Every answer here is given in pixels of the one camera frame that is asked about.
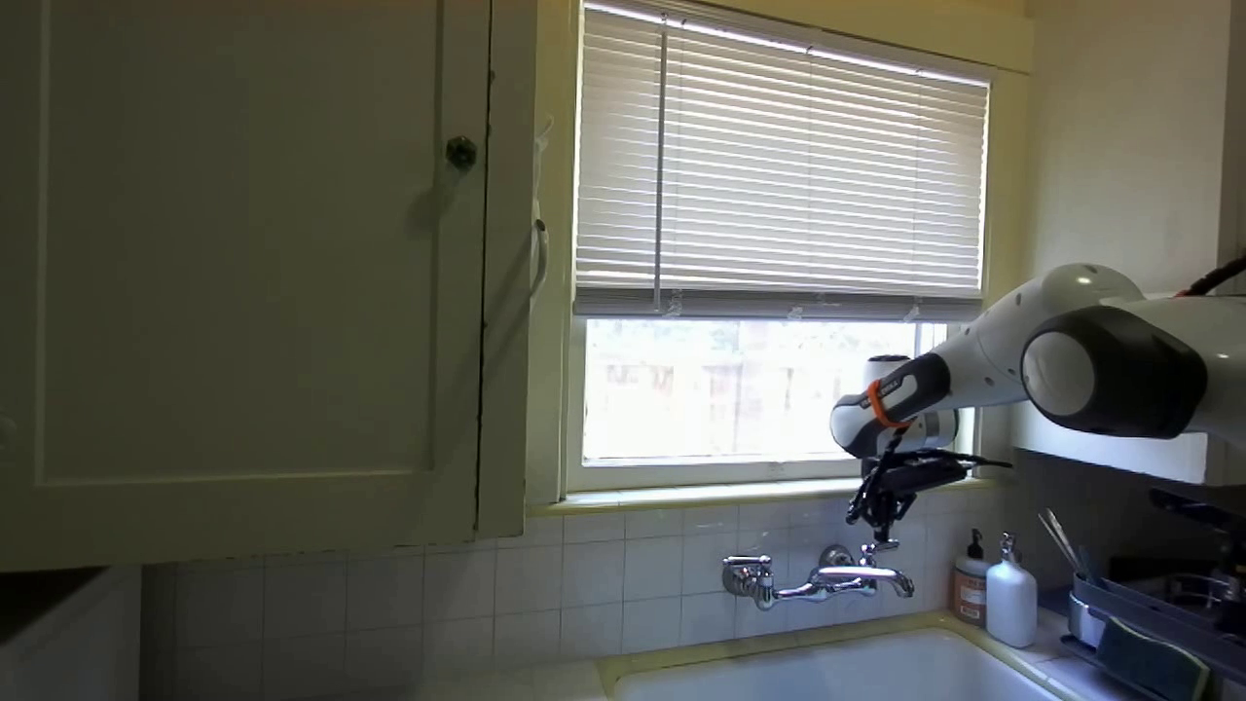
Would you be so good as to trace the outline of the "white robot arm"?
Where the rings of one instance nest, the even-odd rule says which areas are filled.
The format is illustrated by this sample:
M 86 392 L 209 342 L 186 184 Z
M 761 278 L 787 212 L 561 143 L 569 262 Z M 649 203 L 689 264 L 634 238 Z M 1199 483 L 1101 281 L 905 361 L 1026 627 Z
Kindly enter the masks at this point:
M 1006 292 L 966 331 L 905 360 L 828 409 L 861 465 L 848 519 L 876 543 L 914 496 L 966 477 L 970 457 L 920 449 L 923 418 L 1027 400 L 1042 419 L 1125 440 L 1246 436 L 1246 312 L 1233 256 L 1180 292 L 1150 297 L 1109 264 L 1059 264 Z

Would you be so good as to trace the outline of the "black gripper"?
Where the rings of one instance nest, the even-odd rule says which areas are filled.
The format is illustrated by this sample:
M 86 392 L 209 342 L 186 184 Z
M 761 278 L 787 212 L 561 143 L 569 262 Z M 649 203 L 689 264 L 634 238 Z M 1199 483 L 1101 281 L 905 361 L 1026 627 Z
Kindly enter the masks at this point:
M 972 466 L 988 466 L 988 457 L 970 452 L 884 452 L 863 465 L 863 483 L 852 496 L 848 521 L 863 521 L 876 543 L 893 539 L 893 526 L 910 510 L 920 491 L 966 478 Z

